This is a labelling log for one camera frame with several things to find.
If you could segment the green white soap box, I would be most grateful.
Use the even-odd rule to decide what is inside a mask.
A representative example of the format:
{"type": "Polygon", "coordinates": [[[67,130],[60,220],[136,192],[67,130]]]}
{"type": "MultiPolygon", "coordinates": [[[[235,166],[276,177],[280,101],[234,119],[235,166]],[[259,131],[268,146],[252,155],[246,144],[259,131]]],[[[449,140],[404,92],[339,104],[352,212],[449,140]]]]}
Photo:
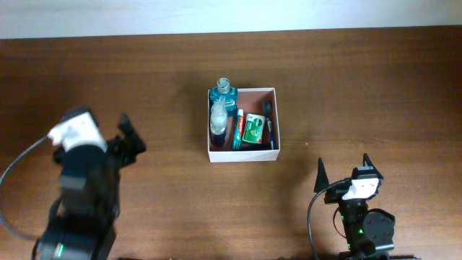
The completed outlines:
{"type": "Polygon", "coordinates": [[[265,117],[248,113],[245,118],[243,141],[250,144],[261,144],[265,117]]]}

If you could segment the clear foam soap pump bottle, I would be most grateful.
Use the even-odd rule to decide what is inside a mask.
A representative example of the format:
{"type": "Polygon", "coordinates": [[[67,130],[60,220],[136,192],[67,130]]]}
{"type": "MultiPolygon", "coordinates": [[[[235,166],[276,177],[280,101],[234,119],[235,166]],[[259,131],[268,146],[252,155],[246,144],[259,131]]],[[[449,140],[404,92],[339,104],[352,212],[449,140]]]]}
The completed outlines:
{"type": "Polygon", "coordinates": [[[215,147],[221,147],[227,139],[227,109],[225,107],[225,96],[221,96],[218,101],[213,104],[210,115],[210,137],[211,143],[215,147]]]}

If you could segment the blue white toothbrush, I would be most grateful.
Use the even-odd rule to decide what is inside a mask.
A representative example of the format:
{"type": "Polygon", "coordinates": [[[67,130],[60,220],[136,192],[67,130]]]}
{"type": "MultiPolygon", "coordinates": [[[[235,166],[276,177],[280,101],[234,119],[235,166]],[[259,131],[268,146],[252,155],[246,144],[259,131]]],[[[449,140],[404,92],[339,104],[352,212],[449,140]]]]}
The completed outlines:
{"type": "Polygon", "coordinates": [[[263,103],[263,109],[264,109],[264,113],[265,113],[265,117],[266,117],[266,125],[268,126],[268,130],[269,130],[271,148],[273,150],[275,150],[276,149],[276,144],[275,144],[275,139],[274,139],[274,131],[273,131],[273,126],[272,126],[272,122],[271,122],[271,119],[270,119],[271,102],[269,100],[265,101],[263,103]]]}

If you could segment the red green toothpaste tube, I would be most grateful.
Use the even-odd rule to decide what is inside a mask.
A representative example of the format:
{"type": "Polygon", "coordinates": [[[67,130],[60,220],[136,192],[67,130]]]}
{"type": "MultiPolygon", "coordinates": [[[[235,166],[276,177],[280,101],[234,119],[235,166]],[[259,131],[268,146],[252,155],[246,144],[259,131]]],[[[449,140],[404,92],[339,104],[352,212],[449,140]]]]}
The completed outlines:
{"type": "Polygon", "coordinates": [[[235,133],[233,137],[232,150],[239,151],[242,144],[242,135],[243,135],[243,109],[237,110],[236,115],[236,124],[235,124],[235,133]]]}

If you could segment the teal Listerine mouthwash bottle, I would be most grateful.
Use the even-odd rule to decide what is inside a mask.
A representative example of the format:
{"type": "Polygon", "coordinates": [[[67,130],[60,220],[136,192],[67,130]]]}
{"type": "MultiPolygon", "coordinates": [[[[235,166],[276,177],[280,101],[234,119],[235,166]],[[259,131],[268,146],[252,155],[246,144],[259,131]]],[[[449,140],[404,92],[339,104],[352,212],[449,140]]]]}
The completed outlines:
{"type": "Polygon", "coordinates": [[[225,108],[229,117],[237,115],[238,91],[230,85],[227,78],[219,78],[217,86],[210,89],[209,99],[215,104],[221,97],[225,98],[225,108]]]}

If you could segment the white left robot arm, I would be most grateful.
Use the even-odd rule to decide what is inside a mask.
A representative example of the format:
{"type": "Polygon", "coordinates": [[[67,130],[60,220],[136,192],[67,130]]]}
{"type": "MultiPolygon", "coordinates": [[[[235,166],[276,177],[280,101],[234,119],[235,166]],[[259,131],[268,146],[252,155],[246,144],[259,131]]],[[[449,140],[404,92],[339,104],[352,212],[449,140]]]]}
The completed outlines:
{"type": "Polygon", "coordinates": [[[61,193],[35,242],[32,259],[106,259],[121,211],[120,170],[145,150],[137,134],[108,140],[106,151],[91,144],[56,149],[53,161],[62,167],[61,193]]]}

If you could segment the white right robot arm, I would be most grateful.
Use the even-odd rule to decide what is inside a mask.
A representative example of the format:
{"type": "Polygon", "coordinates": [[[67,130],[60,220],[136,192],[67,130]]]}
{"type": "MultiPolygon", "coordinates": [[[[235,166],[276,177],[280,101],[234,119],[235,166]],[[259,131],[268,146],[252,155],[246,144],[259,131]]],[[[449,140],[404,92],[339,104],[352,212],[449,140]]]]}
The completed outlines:
{"type": "MultiPolygon", "coordinates": [[[[210,119],[208,125],[209,148],[218,137],[212,136],[214,131],[224,136],[227,143],[228,117],[210,119]]],[[[275,149],[238,151],[209,151],[211,163],[243,163],[259,161],[275,161],[277,155],[270,156],[275,149]]],[[[382,209],[368,209],[367,201],[378,194],[383,176],[372,164],[367,153],[364,153],[362,166],[356,167],[349,178],[329,183],[322,158],[318,158],[318,172],[314,192],[307,213],[308,235],[315,259],[320,259],[315,249],[311,227],[311,210],[316,199],[325,194],[325,204],[338,204],[334,212],[341,213],[342,224],[349,251],[339,253],[339,259],[418,259],[413,256],[396,258],[389,255],[394,249],[393,235],[395,217],[382,209]]]]}

